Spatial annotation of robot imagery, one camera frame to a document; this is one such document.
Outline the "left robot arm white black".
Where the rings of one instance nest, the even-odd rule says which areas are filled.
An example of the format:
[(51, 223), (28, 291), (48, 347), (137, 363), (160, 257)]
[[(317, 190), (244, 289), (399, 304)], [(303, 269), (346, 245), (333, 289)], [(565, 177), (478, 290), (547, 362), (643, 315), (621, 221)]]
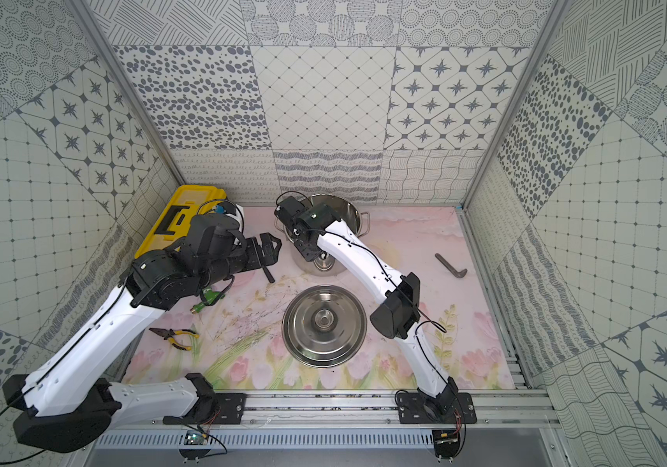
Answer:
[(203, 298), (217, 282), (277, 263), (280, 239), (271, 233), (247, 239), (243, 226), (240, 213), (193, 217), (184, 237), (136, 258), (105, 303), (50, 360), (6, 381), (5, 402), (19, 413), (13, 424), (17, 442), (71, 453), (122, 424), (215, 420), (222, 399), (199, 373), (144, 385), (110, 383), (103, 373), (182, 299)]

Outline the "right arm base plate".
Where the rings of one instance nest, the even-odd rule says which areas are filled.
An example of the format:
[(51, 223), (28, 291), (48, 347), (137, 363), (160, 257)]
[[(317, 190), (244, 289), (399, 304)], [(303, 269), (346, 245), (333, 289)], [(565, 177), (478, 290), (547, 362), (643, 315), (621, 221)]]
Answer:
[(470, 393), (447, 391), (439, 397), (399, 390), (394, 395), (401, 424), (476, 424), (477, 414)]

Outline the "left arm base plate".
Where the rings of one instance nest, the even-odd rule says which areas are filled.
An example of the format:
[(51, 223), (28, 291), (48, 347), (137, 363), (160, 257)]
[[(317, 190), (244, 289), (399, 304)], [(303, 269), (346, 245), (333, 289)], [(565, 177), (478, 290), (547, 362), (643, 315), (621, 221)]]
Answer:
[(238, 425), (242, 422), (248, 395), (217, 393), (200, 396), (184, 416), (165, 416), (165, 425)]

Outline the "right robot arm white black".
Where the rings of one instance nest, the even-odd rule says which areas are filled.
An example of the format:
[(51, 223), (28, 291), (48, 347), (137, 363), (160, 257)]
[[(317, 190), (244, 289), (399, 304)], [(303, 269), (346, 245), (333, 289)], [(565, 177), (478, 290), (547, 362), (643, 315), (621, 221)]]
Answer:
[(456, 399), (457, 384), (438, 362), (424, 333), (426, 324), (440, 332), (445, 329), (419, 309), (418, 276), (404, 276), (381, 260), (327, 204), (307, 206), (296, 198), (281, 196), (275, 217), (290, 232), (292, 244), (305, 259), (323, 253), (335, 258), (372, 293), (378, 308), (370, 315), (370, 323), (381, 336), (396, 342), (418, 390), (435, 401)]

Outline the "stainless steel pot lid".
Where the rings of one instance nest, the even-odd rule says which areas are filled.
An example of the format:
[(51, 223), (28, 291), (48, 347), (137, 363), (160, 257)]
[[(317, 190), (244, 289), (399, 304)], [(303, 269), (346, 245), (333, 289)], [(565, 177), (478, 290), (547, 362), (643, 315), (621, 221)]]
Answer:
[(332, 368), (352, 359), (366, 339), (368, 318), (359, 299), (335, 285), (299, 293), (285, 310), (282, 337), (292, 357), (313, 368)]

